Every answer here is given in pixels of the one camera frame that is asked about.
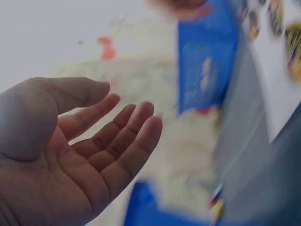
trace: red mark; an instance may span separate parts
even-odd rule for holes
[[[103,49],[103,54],[101,56],[102,60],[112,60],[116,56],[116,50],[111,46],[105,46]]]
[[[106,45],[111,45],[113,43],[113,40],[109,36],[102,36],[102,37],[97,38],[96,42],[99,45],[105,45],[106,46]]]
[[[209,114],[210,113],[210,108],[202,108],[202,109],[197,109],[196,113],[197,114]]]

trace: printed illustration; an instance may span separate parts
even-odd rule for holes
[[[269,1],[269,23],[275,37],[282,35],[283,4],[282,0]]]
[[[258,0],[258,3],[262,6],[264,6],[266,2],[267,0]]]
[[[249,24],[250,24],[249,37],[251,41],[254,41],[257,39],[259,34],[258,16],[254,10],[250,10],[249,12]]]
[[[288,70],[294,81],[301,82],[301,24],[288,26],[285,37]]]
[[[241,20],[242,20],[242,22],[244,22],[246,17],[248,16],[248,12],[249,12],[248,0],[242,0],[241,6],[240,6],[240,11],[241,11]]]

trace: hand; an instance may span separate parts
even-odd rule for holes
[[[213,8],[202,7],[207,0],[148,0],[151,5],[168,11],[181,21],[190,21],[208,15]]]
[[[86,78],[36,78],[0,94],[0,225],[82,226],[135,177],[162,131],[151,103],[128,105],[68,144],[116,106],[109,90]]]

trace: white surface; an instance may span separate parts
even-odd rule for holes
[[[290,0],[283,0],[283,4],[283,28],[301,22],[300,9]],[[268,6],[269,1],[257,11],[260,32],[251,47],[265,102],[269,139],[273,141],[301,102],[301,84],[293,82],[287,69],[285,35],[280,38],[272,35]]]

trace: blue cover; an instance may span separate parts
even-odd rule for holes
[[[210,226],[210,223],[191,222],[157,208],[150,186],[144,182],[135,184],[129,201],[124,226]],[[220,222],[216,226],[254,226]]]
[[[230,80],[238,33],[227,1],[209,0],[214,10],[178,24],[178,112],[221,105]]]

